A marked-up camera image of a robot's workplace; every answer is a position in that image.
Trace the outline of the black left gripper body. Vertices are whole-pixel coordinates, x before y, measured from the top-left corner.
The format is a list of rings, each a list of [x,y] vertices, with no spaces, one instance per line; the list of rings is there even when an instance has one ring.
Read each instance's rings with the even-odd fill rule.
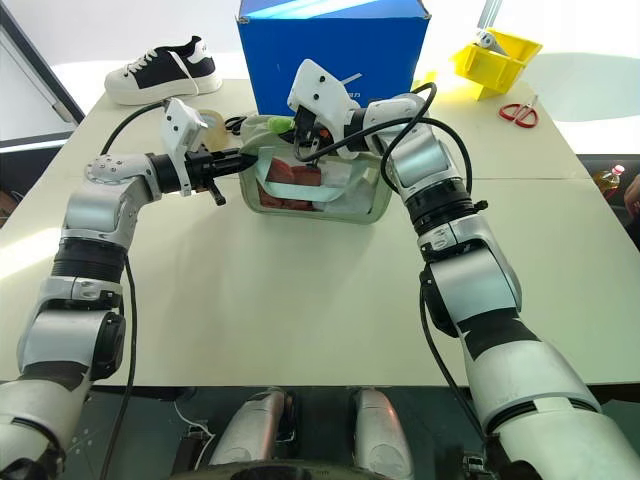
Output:
[[[186,154],[186,167],[191,189],[196,193],[208,191],[217,206],[226,204],[226,198],[215,179],[237,172],[237,149],[209,151],[201,148]]]

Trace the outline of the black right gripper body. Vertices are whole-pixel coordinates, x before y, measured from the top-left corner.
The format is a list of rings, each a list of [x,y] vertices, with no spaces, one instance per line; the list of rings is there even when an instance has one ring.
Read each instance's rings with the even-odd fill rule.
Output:
[[[323,148],[333,144],[333,137],[329,129],[317,119],[313,112],[303,106],[300,106],[296,111],[294,125],[293,142],[295,137],[305,139],[307,141],[305,148],[309,148],[314,137],[322,137],[325,140]]]

